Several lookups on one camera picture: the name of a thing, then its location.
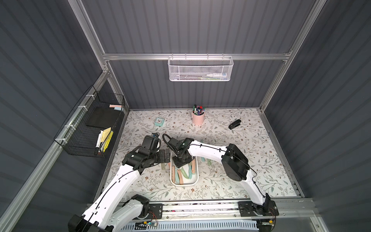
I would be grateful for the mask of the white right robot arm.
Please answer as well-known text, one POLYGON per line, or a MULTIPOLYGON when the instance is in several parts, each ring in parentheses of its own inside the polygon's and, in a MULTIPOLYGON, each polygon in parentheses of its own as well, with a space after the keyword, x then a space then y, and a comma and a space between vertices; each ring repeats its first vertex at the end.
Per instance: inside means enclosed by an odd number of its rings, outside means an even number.
POLYGON ((257 173, 248 164, 247 157, 234 144, 228 146, 213 146, 201 143, 191 138, 183 141, 171 138, 167 142, 175 156, 173 161, 177 167, 191 163, 195 157, 219 162, 223 165, 227 177, 240 182, 248 193, 252 207, 257 215, 264 215, 269 212, 271 198, 255 180, 257 173))

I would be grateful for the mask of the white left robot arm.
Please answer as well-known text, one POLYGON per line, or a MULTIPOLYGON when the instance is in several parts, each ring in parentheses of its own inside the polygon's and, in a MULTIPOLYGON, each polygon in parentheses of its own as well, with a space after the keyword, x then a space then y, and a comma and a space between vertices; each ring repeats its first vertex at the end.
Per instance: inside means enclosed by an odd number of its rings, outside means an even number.
POLYGON ((139 194, 129 199, 119 210, 116 207, 130 186, 146 168, 170 162, 170 150, 155 149, 149 155, 135 150, 124 159, 114 179, 98 199, 81 215, 68 222, 69 232, 118 232, 133 219, 151 215, 149 199, 139 194))

